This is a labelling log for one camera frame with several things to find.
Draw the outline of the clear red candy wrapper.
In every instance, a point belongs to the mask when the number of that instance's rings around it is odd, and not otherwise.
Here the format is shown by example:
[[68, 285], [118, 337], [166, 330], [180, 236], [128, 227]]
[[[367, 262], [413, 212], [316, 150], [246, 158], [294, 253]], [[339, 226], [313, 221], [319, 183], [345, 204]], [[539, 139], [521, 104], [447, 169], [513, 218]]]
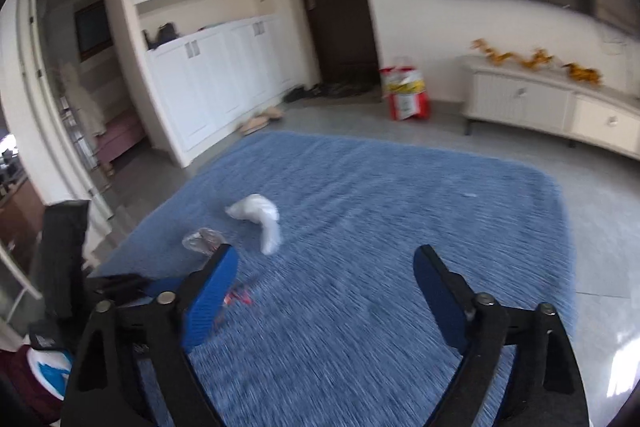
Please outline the clear red candy wrapper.
[[212, 229], [200, 228], [182, 240], [182, 246], [205, 257], [205, 265], [183, 283], [183, 299], [189, 310], [197, 306], [218, 309], [235, 301], [251, 305], [250, 291], [246, 284], [236, 283], [240, 256], [227, 244], [224, 236]]

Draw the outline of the crumpled white tissue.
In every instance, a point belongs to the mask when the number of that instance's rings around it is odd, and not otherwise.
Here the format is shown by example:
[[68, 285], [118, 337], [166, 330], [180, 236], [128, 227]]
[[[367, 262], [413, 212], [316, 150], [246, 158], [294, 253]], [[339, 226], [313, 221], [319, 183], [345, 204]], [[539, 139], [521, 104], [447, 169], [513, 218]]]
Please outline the crumpled white tissue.
[[262, 228], [260, 251], [263, 255], [274, 254], [282, 243], [280, 213], [274, 202], [260, 194], [250, 194], [226, 208], [229, 217], [250, 221]]

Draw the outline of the blue terry cloth towel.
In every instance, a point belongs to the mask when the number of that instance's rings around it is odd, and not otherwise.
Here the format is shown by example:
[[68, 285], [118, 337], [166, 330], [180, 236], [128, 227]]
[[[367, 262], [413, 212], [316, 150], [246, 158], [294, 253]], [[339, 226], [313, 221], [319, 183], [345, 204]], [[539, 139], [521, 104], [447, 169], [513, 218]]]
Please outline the blue terry cloth towel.
[[[229, 217], [274, 202], [282, 243]], [[190, 359], [229, 426], [420, 426], [459, 363], [413, 275], [416, 248], [499, 303], [552, 303], [572, 329], [576, 254], [562, 193], [519, 162], [393, 142], [266, 132], [243, 139], [146, 217], [101, 275], [178, 277], [200, 228], [238, 251], [233, 303]]]

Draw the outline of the pink slippers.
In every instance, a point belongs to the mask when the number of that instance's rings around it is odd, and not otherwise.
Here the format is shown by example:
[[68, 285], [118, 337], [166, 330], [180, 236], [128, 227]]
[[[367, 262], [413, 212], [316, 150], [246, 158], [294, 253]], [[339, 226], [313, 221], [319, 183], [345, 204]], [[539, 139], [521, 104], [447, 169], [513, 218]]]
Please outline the pink slippers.
[[243, 136], [251, 135], [259, 130], [264, 129], [273, 121], [281, 120], [283, 116], [284, 114], [279, 107], [267, 107], [262, 111], [262, 113], [248, 118], [247, 121], [245, 121], [244, 124], [239, 127], [239, 132]]

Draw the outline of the black handbag on shelf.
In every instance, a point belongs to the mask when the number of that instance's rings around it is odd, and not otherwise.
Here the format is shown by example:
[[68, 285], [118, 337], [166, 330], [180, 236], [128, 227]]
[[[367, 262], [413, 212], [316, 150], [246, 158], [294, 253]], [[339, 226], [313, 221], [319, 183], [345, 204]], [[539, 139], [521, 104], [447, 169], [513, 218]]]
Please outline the black handbag on shelf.
[[180, 37], [174, 23], [166, 23], [157, 29], [154, 37], [151, 37], [149, 31], [143, 29], [142, 35], [149, 50], [155, 50], [164, 44], [174, 41]]

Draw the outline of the dark shoes by door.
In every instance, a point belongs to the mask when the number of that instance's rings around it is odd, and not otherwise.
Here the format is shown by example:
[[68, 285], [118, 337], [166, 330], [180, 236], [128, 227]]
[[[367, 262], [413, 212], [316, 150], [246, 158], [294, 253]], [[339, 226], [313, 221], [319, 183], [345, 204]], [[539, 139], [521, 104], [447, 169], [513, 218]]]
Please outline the dark shoes by door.
[[298, 101], [315, 100], [316, 98], [352, 98], [371, 92], [373, 87], [367, 83], [316, 83], [307, 88], [297, 86], [283, 95], [282, 101], [291, 104]]

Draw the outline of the white TV cabinet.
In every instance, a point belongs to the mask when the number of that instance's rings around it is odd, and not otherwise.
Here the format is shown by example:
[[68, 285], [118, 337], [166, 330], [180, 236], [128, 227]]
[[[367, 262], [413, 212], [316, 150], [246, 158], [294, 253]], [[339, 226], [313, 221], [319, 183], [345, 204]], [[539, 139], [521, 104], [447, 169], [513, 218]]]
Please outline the white TV cabinet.
[[468, 75], [462, 115], [464, 133], [491, 122], [585, 143], [626, 157], [639, 157], [639, 101], [607, 87], [591, 87], [559, 72], [495, 66], [480, 56], [462, 56]]

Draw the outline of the golden tiger ornament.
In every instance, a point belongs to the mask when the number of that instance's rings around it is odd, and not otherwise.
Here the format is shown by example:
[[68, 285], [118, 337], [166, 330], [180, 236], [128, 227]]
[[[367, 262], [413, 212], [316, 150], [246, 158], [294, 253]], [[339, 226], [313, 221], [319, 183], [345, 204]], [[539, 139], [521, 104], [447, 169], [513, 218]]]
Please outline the golden tiger ornament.
[[567, 63], [562, 66], [567, 73], [567, 77], [576, 82], [584, 82], [591, 86], [601, 86], [602, 75], [594, 68], [582, 67], [576, 63]]

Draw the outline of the white shoe cabinet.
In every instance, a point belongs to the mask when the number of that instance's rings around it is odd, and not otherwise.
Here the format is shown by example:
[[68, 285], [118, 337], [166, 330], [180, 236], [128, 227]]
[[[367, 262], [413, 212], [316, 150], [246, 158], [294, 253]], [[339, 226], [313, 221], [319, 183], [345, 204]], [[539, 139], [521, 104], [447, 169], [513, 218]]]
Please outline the white shoe cabinet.
[[[182, 167], [246, 118], [314, 79], [295, 0], [131, 0], [144, 79]], [[155, 50], [174, 23], [180, 37]]]

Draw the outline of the golden dragon ornament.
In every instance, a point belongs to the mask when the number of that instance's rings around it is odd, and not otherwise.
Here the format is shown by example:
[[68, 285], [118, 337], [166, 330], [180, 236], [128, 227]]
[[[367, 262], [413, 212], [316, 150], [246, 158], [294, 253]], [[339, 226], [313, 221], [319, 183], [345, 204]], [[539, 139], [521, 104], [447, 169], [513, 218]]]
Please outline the golden dragon ornament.
[[555, 56], [549, 54], [544, 49], [536, 49], [531, 56], [525, 56], [516, 52], [500, 52], [482, 38], [473, 40], [471, 42], [471, 49], [480, 51], [489, 63], [496, 66], [501, 66], [511, 61], [525, 69], [537, 70], [544, 66], [550, 66], [555, 61]]

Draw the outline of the red white shopping bag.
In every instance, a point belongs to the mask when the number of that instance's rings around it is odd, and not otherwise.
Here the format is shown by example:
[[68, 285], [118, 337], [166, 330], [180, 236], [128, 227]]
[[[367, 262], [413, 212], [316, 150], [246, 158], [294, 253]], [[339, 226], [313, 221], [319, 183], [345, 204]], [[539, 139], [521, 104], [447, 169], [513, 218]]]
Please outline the red white shopping bag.
[[425, 79], [408, 56], [398, 56], [390, 66], [380, 69], [382, 97], [394, 121], [427, 120], [431, 116]]

